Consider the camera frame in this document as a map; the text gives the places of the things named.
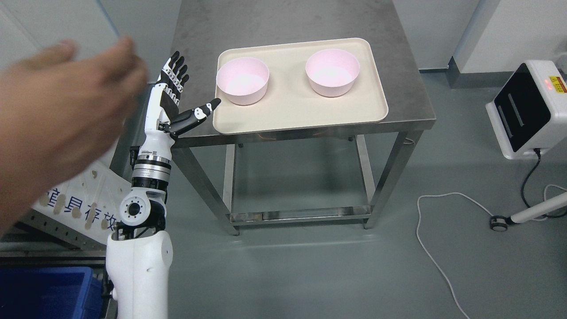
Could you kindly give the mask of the human hand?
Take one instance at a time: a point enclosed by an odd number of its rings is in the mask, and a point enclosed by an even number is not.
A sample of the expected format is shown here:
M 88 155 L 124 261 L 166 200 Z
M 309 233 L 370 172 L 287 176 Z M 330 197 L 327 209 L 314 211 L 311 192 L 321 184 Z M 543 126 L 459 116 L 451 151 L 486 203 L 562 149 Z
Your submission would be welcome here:
M 85 60 L 77 48 L 65 39 L 1 72 L 2 233 L 108 151 L 147 85 L 130 37 Z

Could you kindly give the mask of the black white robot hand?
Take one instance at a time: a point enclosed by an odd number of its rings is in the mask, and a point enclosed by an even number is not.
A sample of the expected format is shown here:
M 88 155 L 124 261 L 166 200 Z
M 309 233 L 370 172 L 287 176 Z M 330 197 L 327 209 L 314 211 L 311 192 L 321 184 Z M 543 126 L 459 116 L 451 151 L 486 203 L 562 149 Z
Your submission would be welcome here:
M 164 63 L 150 91 L 145 129 L 164 133 L 176 140 L 204 123 L 221 104 L 221 99 L 215 98 L 194 109 L 179 111 L 184 86 L 190 78 L 187 69 L 185 58 L 178 51 Z

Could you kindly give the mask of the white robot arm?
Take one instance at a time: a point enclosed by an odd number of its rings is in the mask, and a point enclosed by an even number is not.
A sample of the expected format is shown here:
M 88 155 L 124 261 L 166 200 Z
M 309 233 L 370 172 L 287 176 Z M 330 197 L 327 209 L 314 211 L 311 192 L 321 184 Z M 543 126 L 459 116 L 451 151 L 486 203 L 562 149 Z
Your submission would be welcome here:
M 164 200 L 174 140 L 155 128 L 144 133 L 130 193 L 118 208 L 120 222 L 107 240 L 106 270 L 120 319 L 168 318 L 173 247 L 165 231 Z

